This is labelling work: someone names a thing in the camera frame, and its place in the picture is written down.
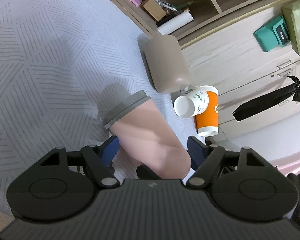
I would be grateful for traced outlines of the wooden cabinet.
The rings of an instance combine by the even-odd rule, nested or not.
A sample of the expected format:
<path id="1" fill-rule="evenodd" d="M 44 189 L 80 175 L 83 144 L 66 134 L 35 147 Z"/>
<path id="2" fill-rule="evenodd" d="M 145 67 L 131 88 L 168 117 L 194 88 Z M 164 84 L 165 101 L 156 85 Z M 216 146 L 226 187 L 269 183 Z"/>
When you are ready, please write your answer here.
<path id="1" fill-rule="evenodd" d="M 215 141 L 231 139 L 284 120 L 300 112 L 300 103 L 287 99 L 258 115 L 237 122 L 241 104 L 300 79 L 300 55 L 290 44 L 264 52 L 254 32 L 281 14 L 277 5 L 248 16 L 183 49 L 195 86 L 218 89 L 219 133 Z"/>

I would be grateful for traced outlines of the small cardboard box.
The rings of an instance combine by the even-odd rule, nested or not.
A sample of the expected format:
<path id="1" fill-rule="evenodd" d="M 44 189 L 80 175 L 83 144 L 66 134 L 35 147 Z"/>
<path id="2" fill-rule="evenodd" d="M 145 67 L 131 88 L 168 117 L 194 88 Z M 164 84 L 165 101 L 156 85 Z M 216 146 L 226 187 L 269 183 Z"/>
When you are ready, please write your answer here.
<path id="1" fill-rule="evenodd" d="M 166 11 L 155 0 L 143 0 L 141 7 L 156 21 L 166 16 Z"/>

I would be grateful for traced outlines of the taupe brown tumbler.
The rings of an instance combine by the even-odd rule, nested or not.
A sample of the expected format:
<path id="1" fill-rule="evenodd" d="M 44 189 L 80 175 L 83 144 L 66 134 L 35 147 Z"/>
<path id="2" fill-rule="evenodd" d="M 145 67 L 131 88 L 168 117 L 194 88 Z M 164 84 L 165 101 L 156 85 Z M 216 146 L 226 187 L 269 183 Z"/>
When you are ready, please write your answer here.
<path id="1" fill-rule="evenodd" d="M 155 89 L 171 94 L 192 83 L 189 67 L 178 40 L 172 35 L 159 35 L 148 40 L 144 54 Z"/>

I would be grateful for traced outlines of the white paper towel roll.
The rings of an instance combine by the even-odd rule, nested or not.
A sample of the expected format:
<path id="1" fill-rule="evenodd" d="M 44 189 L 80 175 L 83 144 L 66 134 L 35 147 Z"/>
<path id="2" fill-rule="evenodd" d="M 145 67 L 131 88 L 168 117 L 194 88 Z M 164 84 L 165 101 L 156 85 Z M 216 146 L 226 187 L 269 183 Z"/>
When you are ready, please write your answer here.
<path id="1" fill-rule="evenodd" d="M 168 35 L 172 32 L 178 30 L 179 28 L 187 25 L 188 23 L 192 22 L 194 20 L 191 13 L 187 11 L 183 11 L 181 14 L 175 16 L 171 20 L 167 21 L 163 25 L 158 27 L 158 32 L 161 33 L 161 35 Z"/>

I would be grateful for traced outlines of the pink tumbler grey lid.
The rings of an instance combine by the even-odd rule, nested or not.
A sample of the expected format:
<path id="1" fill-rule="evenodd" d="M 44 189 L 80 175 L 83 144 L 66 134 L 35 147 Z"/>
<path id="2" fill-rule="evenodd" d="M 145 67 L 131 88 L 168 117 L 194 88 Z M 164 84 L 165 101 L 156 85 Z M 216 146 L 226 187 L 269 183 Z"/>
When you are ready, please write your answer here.
<path id="1" fill-rule="evenodd" d="M 140 90 L 104 117 L 104 127 L 134 160 L 162 179 L 183 179 L 191 158 L 150 96 Z"/>

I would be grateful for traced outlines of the orange paper cup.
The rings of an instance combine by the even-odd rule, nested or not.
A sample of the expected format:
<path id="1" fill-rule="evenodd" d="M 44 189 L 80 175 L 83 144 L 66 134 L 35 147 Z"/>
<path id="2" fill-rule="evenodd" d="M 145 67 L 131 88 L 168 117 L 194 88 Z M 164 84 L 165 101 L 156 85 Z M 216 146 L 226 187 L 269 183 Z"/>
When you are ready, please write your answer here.
<path id="1" fill-rule="evenodd" d="M 207 92 L 207 109 L 195 116 L 197 133 L 201 137 L 213 137 L 218 134 L 218 89 L 213 86 L 201 86 Z"/>

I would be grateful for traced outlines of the black hanging ribbon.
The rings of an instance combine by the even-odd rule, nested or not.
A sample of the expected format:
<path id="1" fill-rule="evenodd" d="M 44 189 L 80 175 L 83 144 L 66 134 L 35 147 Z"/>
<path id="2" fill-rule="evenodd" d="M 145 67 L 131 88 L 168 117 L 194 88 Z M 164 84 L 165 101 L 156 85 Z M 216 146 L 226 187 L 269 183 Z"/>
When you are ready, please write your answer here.
<path id="1" fill-rule="evenodd" d="M 296 76 L 288 76 L 288 78 L 292 79 L 292 84 L 249 100 L 248 102 L 240 105 L 233 112 L 234 118 L 237 121 L 245 120 L 251 116 L 257 115 L 258 113 L 264 112 L 279 103 L 282 103 L 291 96 L 293 97 L 292 101 L 300 102 L 300 80 Z"/>

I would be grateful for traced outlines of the white floral paper cup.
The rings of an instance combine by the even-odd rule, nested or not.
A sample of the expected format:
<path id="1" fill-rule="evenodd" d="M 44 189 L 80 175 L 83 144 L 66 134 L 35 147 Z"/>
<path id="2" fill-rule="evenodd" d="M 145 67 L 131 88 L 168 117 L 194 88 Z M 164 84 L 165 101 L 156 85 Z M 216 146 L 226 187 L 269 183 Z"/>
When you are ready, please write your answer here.
<path id="1" fill-rule="evenodd" d="M 207 91 L 198 86 L 190 87 L 183 95 L 177 97 L 173 103 L 174 111 L 181 118 L 191 118 L 202 114 L 208 107 Z"/>

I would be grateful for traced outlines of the teal wall pouch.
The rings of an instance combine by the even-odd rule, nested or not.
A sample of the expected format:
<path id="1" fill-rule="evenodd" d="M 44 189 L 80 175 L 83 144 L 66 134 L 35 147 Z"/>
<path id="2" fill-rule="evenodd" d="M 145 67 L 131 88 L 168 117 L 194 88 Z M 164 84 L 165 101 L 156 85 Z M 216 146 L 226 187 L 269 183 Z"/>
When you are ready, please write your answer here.
<path id="1" fill-rule="evenodd" d="M 282 15 L 257 29 L 254 37 L 264 52 L 269 52 L 278 46 L 284 47 L 290 42 L 288 28 Z"/>

